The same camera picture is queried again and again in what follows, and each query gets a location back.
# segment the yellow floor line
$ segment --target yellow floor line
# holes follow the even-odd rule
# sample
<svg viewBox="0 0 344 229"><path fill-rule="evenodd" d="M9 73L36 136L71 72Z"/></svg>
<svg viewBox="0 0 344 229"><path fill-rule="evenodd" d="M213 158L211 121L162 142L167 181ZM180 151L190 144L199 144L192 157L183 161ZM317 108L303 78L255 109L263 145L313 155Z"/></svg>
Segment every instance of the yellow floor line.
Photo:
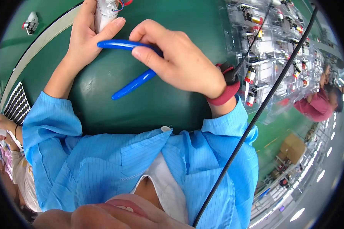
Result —
<svg viewBox="0 0 344 229"><path fill-rule="evenodd" d="M267 144L266 146L268 146L268 145L270 145L271 143L275 142L277 139L278 139L278 138L272 140L272 141L271 141L269 144Z"/></svg>

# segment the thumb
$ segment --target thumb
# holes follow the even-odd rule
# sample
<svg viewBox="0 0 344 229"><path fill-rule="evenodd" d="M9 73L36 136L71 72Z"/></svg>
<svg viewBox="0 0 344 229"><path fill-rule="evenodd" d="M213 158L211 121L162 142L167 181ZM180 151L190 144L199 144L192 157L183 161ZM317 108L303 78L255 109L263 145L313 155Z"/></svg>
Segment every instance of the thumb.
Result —
<svg viewBox="0 0 344 229"><path fill-rule="evenodd" d="M131 54L160 77L164 76L170 70L170 63L150 48L137 46L133 48Z"/></svg>
<svg viewBox="0 0 344 229"><path fill-rule="evenodd" d="M96 36L96 42L112 39L125 25L125 18L119 17L109 22Z"/></svg>

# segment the blue jacket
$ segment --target blue jacket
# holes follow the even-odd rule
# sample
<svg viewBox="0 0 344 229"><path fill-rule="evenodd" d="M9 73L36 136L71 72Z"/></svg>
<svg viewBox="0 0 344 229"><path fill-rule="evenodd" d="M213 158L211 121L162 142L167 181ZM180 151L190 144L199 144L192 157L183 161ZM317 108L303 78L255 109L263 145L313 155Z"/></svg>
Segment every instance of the blue jacket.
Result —
<svg viewBox="0 0 344 229"><path fill-rule="evenodd" d="M129 193L159 152L181 186L192 225L247 127L240 98L230 113L205 119L200 131L156 129L139 135L85 135L71 102L41 93L23 124L42 211L74 211ZM257 184L255 126L205 209L197 228L247 228Z"/></svg>

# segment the blue pliers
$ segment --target blue pliers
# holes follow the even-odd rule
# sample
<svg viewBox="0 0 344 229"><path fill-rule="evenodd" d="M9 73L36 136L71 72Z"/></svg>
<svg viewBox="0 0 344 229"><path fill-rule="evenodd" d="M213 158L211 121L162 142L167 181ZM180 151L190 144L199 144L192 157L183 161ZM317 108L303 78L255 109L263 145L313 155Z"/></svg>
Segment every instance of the blue pliers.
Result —
<svg viewBox="0 0 344 229"><path fill-rule="evenodd" d="M151 48L160 57L163 57L163 52L159 48L156 48L156 47L151 46L151 45L135 42L135 41L107 40L107 41L98 42L97 46L100 48L115 48L115 49L129 50L129 51L131 51L133 48L135 48L137 46L144 46L144 47ZM119 98L129 94L133 90L140 87L143 83L145 83L146 81L153 78L155 75L156 75L156 73L153 70L151 70L151 69L146 70L140 76L138 76L133 81L131 81L128 85L126 85L125 87L123 87L119 91L117 91L115 94L113 94L112 99L116 100L116 99L119 99Z"/></svg>

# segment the fingernail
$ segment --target fingernail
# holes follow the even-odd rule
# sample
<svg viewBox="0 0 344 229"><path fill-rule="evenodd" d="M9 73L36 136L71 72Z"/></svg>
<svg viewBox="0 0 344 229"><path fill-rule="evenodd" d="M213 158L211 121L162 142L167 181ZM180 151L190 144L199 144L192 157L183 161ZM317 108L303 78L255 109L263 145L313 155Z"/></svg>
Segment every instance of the fingernail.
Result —
<svg viewBox="0 0 344 229"><path fill-rule="evenodd" d="M125 22L126 22L126 20L123 17L119 17L115 21L116 25L118 25L119 27L123 26L125 24Z"/></svg>
<svg viewBox="0 0 344 229"><path fill-rule="evenodd" d="M131 54L135 57L135 58L140 58L140 52L139 52L139 48L135 47L132 49Z"/></svg>

